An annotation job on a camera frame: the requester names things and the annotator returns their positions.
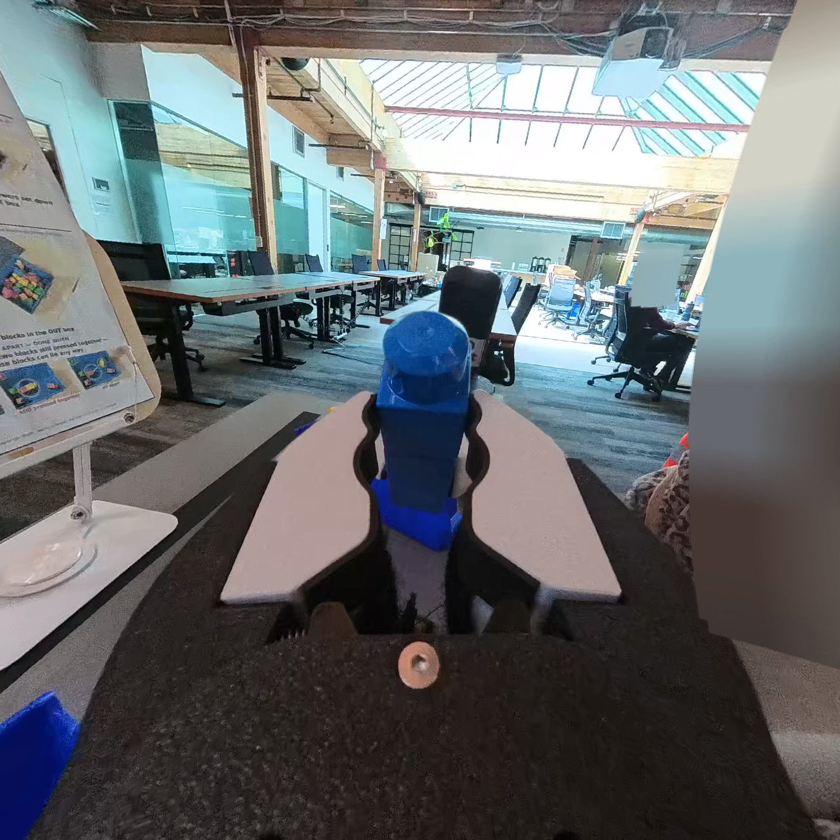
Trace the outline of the blue plastic bin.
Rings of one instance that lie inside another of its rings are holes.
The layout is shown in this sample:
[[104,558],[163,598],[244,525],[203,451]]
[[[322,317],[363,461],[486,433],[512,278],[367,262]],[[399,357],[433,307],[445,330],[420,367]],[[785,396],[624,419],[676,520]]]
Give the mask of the blue plastic bin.
[[427,548],[440,551],[449,547],[461,521],[455,487],[438,512],[429,512],[395,504],[391,499],[385,457],[396,448],[378,435],[374,443],[377,462],[372,481],[374,509],[370,509],[368,491],[352,476],[352,467],[339,478],[339,488],[319,490],[315,484],[304,486],[294,497],[290,489],[279,490],[279,479],[270,482],[261,511],[277,513],[276,525],[285,539],[306,534],[314,540],[314,554],[328,562],[352,551],[354,545],[368,539],[374,520],[414,539]]
[[80,729],[53,691],[2,722],[2,839],[26,838],[70,760]]

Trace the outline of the instruction sign on white stand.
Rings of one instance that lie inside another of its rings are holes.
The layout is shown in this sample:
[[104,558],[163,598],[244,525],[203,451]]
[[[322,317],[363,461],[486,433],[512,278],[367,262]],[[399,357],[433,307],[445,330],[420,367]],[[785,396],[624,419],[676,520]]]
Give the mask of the instruction sign on white stand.
[[1,666],[167,539],[171,513],[95,500],[91,445],[131,427],[138,381],[82,229],[1,80],[1,477],[72,456],[71,504],[2,541]]

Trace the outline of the green potted plant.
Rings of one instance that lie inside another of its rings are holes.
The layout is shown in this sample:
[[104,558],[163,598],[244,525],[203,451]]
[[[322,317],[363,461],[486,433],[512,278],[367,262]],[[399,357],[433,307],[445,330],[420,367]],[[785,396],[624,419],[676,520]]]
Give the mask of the green potted plant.
[[429,227],[425,230],[423,245],[426,252],[432,253],[437,247],[442,253],[447,251],[458,236],[452,227],[449,210],[443,207],[431,207],[428,212]]

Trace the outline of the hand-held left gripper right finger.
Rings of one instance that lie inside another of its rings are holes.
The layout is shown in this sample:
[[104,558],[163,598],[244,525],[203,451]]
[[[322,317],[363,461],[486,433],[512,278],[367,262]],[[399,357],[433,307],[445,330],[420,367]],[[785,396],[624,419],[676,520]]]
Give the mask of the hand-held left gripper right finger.
[[476,633],[473,610],[518,602],[532,623],[558,602],[617,604],[621,585],[553,439],[504,402],[469,404],[461,523],[448,553],[448,630]]

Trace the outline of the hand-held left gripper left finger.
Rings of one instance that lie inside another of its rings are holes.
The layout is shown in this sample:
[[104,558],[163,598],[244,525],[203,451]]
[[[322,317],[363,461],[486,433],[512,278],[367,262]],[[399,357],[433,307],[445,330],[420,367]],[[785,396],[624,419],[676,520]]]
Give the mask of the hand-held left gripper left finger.
[[223,605],[279,605],[307,623],[336,602],[361,634],[396,631],[396,578],[372,487],[378,436],[375,395],[360,392],[280,452]]

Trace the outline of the black office chair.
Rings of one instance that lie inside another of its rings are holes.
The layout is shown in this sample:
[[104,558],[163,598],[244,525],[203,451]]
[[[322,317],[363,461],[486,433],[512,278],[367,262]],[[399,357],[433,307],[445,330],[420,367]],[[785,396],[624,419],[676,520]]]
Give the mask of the black office chair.
[[437,311],[466,331],[473,383],[483,379],[494,386],[514,384],[518,329],[498,274],[469,266],[449,269],[444,275]]
[[512,310],[511,313],[511,325],[513,327],[513,331],[516,335],[522,330],[522,327],[527,320],[531,309],[533,308],[536,301],[539,299],[540,292],[542,290],[542,284],[540,283],[528,283],[523,286],[521,290],[521,294],[519,295],[517,305]]
[[[249,251],[248,258],[254,276],[264,277],[275,274],[274,266],[267,252]],[[276,316],[269,316],[271,327],[277,326],[277,330],[283,332],[286,337],[306,342],[308,348],[313,350],[314,338],[312,333],[301,329],[300,326],[300,320],[311,315],[313,311],[308,292],[297,292],[292,303],[279,307],[277,311]]]
[[614,298],[615,329],[608,346],[613,351],[613,361],[624,365],[624,381],[620,390],[615,393],[615,399],[620,400],[631,382],[638,383],[644,391],[651,395],[653,402],[659,402],[662,387],[653,374],[644,373],[642,368],[646,363],[644,348],[648,339],[640,331],[633,332],[629,327],[629,303],[626,295],[615,294]]
[[[122,284],[171,278],[165,250],[160,244],[102,239],[98,244],[110,258]],[[132,293],[127,293],[127,299],[142,335],[152,338],[148,344],[152,361],[166,361],[169,351],[167,307],[156,299]]]

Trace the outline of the grey office chair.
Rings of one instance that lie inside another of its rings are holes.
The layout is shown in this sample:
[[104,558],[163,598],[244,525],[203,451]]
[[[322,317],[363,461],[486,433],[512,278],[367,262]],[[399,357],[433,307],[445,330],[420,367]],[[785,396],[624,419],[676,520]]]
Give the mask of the grey office chair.
[[544,302],[541,326],[571,326],[571,311],[574,308],[574,287],[576,280],[572,276],[559,276],[552,280],[548,296]]

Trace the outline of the blue mega block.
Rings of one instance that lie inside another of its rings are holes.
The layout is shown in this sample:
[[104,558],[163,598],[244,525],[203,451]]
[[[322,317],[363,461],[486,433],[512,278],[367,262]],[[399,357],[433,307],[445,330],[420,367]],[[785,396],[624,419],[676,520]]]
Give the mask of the blue mega block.
[[466,329],[437,311],[407,314],[385,332],[376,410],[397,506],[445,507],[466,430],[471,351]]

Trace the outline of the long wooden desk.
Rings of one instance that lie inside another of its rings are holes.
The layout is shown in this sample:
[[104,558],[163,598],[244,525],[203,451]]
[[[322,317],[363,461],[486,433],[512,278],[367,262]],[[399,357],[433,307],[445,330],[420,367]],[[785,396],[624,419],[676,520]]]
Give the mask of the long wooden desk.
[[223,406],[225,402],[194,393],[193,382],[187,366],[186,348],[178,311],[181,305],[198,304],[210,314],[229,317],[242,312],[259,315],[260,355],[243,358],[243,362],[260,363],[265,367],[292,371],[303,364],[302,360],[287,357],[283,350],[280,330],[282,306],[290,305],[299,292],[307,292],[310,300],[320,306],[318,333],[312,342],[332,341],[329,332],[329,308],[322,301],[336,297],[344,291],[356,292],[374,289],[375,313],[382,313],[381,281],[372,276],[342,272],[300,272],[271,276],[240,276],[211,280],[200,289],[193,280],[148,280],[124,282],[126,294],[162,301],[167,317],[170,339],[169,356],[174,374],[175,393],[178,400],[206,406]]
[[383,313],[382,284],[385,284],[388,312],[396,310],[397,305],[405,306],[408,292],[425,279],[422,271],[404,269],[368,269],[360,273],[361,277],[371,278],[374,282],[374,314],[380,317]]

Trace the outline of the white desk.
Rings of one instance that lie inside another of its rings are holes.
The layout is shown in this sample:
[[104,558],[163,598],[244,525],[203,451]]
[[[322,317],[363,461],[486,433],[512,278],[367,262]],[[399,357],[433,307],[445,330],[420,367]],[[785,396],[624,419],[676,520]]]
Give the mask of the white desk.
[[[435,293],[418,298],[404,307],[400,307],[394,311],[384,312],[380,317],[380,323],[390,326],[409,314],[437,311],[439,299],[440,290],[437,290]],[[499,299],[497,312],[490,330],[490,338],[506,346],[514,346],[518,339],[518,333],[513,326],[511,313],[506,306],[504,297],[500,297]]]

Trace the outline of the white ceiling projector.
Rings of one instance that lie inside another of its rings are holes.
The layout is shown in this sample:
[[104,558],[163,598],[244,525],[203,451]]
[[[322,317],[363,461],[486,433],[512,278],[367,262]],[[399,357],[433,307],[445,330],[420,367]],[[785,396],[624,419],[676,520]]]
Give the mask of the white ceiling projector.
[[591,93],[643,101],[679,68],[686,42],[660,12],[625,17],[596,70]]

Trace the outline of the person's leopard print clothing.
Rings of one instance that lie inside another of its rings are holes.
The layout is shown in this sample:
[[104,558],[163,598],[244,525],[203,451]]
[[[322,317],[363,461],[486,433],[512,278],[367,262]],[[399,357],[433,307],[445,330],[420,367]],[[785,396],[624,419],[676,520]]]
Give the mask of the person's leopard print clothing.
[[[661,469],[636,479],[625,503],[692,572],[687,434]],[[754,644],[734,645],[775,750],[818,835],[838,838],[838,669]]]

